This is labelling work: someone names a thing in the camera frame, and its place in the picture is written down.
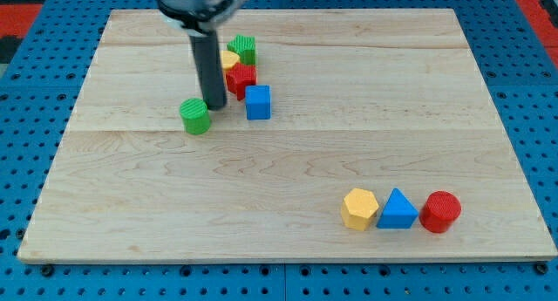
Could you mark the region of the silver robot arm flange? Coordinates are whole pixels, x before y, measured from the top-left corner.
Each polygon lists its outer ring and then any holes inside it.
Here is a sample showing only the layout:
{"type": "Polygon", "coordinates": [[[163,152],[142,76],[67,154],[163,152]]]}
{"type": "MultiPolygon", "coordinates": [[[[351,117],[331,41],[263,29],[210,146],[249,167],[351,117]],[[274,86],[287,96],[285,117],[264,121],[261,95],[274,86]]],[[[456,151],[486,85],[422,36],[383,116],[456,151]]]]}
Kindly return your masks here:
{"type": "Polygon", "coordinates": [[[197,37],[225,24],[248,0],[156,0],[164,18],[175,28],[197,37]]]}

